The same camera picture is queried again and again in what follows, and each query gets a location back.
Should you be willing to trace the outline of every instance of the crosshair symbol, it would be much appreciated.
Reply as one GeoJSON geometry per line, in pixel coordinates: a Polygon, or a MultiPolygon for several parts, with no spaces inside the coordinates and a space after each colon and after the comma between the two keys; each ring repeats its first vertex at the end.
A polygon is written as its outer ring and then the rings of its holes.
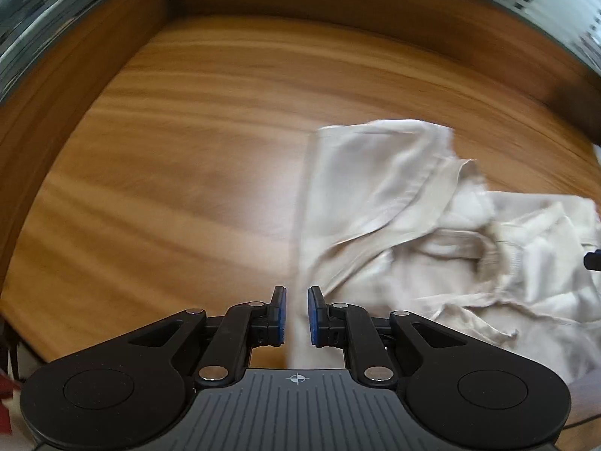
{"type": "Polygon", "coordinates": [[[300,375],[299,373],[296,373],[295,375],[292,375],[286,379],[292,381],[293,383],[296,383],[297,385],[299,383],[302,383],[305,380],[308,380],[308,378],[305,378],[304,376],[300,375]]]}

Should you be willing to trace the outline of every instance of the silver screw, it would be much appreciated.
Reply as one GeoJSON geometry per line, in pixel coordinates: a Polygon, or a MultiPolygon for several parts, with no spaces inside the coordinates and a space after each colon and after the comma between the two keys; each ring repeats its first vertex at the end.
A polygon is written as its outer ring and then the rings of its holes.
{"type": "Polygon", "coordinates": [[[371,366],[363,374],[371,381],[387,381],[394,376],[393,371],[385,366],[371,366]]]}
{"type": "Polygon", "coordinates": [[[229,371],[223,366],[205,366],[198,372],[198,376],[207,381],[219,381],[227,375],[229,375],[229,371]]]}

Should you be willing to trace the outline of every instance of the wooden surface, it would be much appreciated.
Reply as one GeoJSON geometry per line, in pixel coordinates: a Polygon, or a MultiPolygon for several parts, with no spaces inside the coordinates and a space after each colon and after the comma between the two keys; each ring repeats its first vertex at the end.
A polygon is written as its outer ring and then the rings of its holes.
{"type": "Polygon", "coordinates": [[[164,0],[107,0],[34,65],[0,106],[0,286],[29,207],[104,86],[165,23],[164,0]]]}
{"type": "Polygon", "coordinates": [[[177,0],[185,13],[305,18],[433,50],[533,97],[601,144],[601,78],[489,0],[177,0]]]}
{"type": "MultiPolygon", "coordinates": [[[[293,274],[311,133],[419,118],[456,129],[490,187],[601,201],[591,144],[440,56],[292,20],[160,31],[85,114],[28,215],[2,313],[47,360],[190,306],[220,315],[293,274]]],[[[281,366],[284,351],[254,364],[281,366]]]]}

